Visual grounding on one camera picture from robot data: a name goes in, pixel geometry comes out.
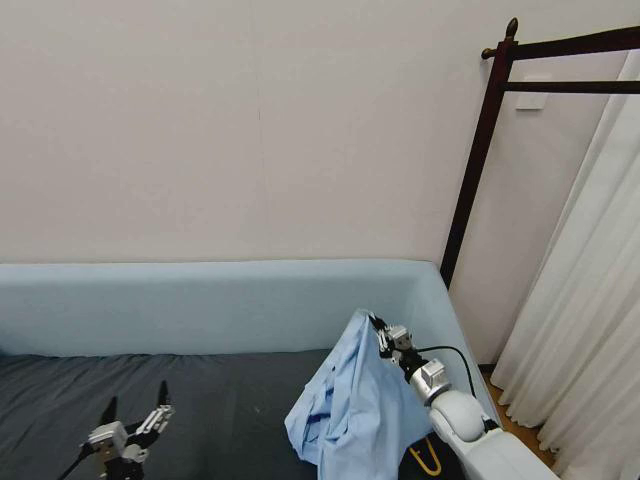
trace black cable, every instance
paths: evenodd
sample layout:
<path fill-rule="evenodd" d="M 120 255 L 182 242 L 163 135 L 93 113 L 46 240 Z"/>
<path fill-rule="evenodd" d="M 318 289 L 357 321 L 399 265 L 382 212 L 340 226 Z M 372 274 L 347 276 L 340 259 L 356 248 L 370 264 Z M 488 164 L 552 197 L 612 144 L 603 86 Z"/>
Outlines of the black cable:
<path fill-rule="evenodd" d="M 91 448 L 91 445 L 89 445 L 88 443 L 85 443 L 84 445 L 82 445 L 82 450 L 80 450 L 80 453 L 78 454 L 78 458 L 76 458 L 76 460 L 71 465 L 69 465 L 69 468 L 67 468 L 62 473 L 62 475 L 60 475 L 57 478 L 57 480 L 63 480 L 67 478 L 69 474 L 73 472 L 78 465 L 80 465 L 80 462 L 82 462 L 82 460 L 87 458 L 92 453 L 93 453 L 93 448 Z"/>
<path fill-rule="evenodd" d="M 467 363 L 467 359 L 465 358 L 464 354 L 460 350 L 458 350 L 456 347 L 452 347 L 450 345 L 438 345 L 435 347 L 419 348 L 416 351 L 418 353 L 421 353 L 421 352 L 430 352 L 432 350 L 453 350 L 458 355 L 460 355 L 460 358 L 462 358 L 462 361 L 464 362 L 464 368 L 467 369 L 467 378 L 469 379 L 469 387 L 471 387 L 471 395 L 475 397 L 476 390 L 475 388 L 473 388 L 473 380 L 471 379 L 471 369 L 469 368 L 469 364 Z"/>

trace electrical outlet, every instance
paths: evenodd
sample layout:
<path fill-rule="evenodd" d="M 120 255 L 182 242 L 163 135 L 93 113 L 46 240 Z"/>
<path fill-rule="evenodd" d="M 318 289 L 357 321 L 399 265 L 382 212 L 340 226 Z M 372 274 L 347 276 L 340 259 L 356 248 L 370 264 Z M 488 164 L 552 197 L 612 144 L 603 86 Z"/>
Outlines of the electrical outlet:
<path fill-rule="evenodd" d="M 548 82 L 551 75 L 536 74 L 526 75 L 525 82 Z M 548 93 L 540 92 L 521 92 L 516 101 L 516 110 L 542 110 L 547 103 Z"/>

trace wooden floor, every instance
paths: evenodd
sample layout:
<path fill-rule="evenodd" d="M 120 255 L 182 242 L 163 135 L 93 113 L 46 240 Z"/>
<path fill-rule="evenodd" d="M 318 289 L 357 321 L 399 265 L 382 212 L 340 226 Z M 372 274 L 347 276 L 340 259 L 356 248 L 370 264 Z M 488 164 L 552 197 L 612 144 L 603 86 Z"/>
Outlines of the wooden floor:
<path fill-rule="evenodd" d="M 484 381 L 489 388 L 489 393 L 491 394 L 493 403 L 496 405 L 496 410 L 498 410 L 498 415 L 500 415 L 500 420 L 502 421 L 502 426 L 504 427 L 504 429 L 518 437 L 520 441 L 522 441 L 522 443 L 529 447 L 529 450 L 531 450 L 538 456 L 538 458 L 540 458 L 540 460 L 542 460 L 548 467 L 551 467 L 554 463 L 553 454 L 549 450 L 544 452 L 540 450 L 540 443 L 536 438 L 539 429 L 521 427 L 509 420 L 509 417 L 507 417 L 507 407 L 498 405 L 498 398 L 500 398 L 502 390 L 491 385 L 491 382 L 489 381 L 489 377 L 491 376 L 491 374 L 483 373 L 482 376 L 484 377 Z"/>

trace yellow cable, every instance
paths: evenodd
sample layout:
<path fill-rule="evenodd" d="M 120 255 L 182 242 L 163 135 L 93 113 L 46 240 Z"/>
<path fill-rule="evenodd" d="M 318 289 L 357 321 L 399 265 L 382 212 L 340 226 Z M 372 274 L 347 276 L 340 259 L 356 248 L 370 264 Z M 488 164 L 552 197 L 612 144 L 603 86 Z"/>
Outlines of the yellow cable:
<path fill-rule="evenodd" d="M 413 455 L 413 458 L 415 458 L 416 461 L 420 464 L 422 469 L 425 472 L 427 472 L 427 475 L 429 475 L 430 477 L 437 477 L 438 475 L 440 475 L 440 473 L 442 473 L 442 465 L 440 465 L 440 460 L 438 460 L 438 456 L 436 455 L 436 452 L 433 450 L 433 446 L 431 445 L 431 442 L 429 441 L 429 439 L 425 437 L 424 440 L 425 442 L 427 442 L 427 447 L 429 447 L 429 452 L 431 452 L 431 458 L 433 458 L 433 461 L 436 464 L 435 470 L 431 470 L 429 467 L 425 465 L 425 463 L 420 458 L 419 451 L 416 452 L 413 449 L 413 447 L 409 447 L 409 451 L 411 452 L 411 455 Z"/>

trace blue cloth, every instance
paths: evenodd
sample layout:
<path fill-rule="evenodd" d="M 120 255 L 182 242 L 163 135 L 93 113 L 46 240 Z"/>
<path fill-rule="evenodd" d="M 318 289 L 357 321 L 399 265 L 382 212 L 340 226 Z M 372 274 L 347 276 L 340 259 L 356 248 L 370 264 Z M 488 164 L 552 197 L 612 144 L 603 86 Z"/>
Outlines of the blue cloth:
<path fill-rule="evenodd" d="M 397 479 L 407 447 L 431 431 L 402 371 L 380 358 L 368 314 L 354 313 L 284 422 L 320 480 Z"/>

